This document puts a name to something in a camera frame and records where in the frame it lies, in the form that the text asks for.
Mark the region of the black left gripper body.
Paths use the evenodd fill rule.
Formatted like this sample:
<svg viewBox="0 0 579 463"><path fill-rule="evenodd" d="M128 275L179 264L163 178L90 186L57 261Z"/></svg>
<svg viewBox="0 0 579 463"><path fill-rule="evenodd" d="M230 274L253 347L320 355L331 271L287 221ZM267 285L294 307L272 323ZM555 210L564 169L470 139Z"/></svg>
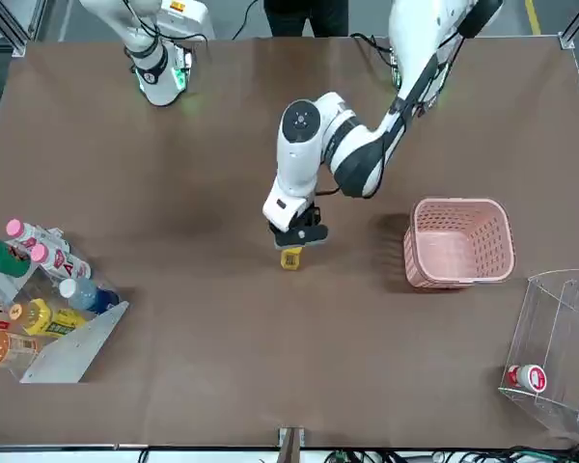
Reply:
<svg viewBox="0 0 579 463"><path fill-rule="evenodd" d="M309 205L302 213L296 213L291 219L293 228L315 227L321 221L320 208L316 205Z"/></svg>

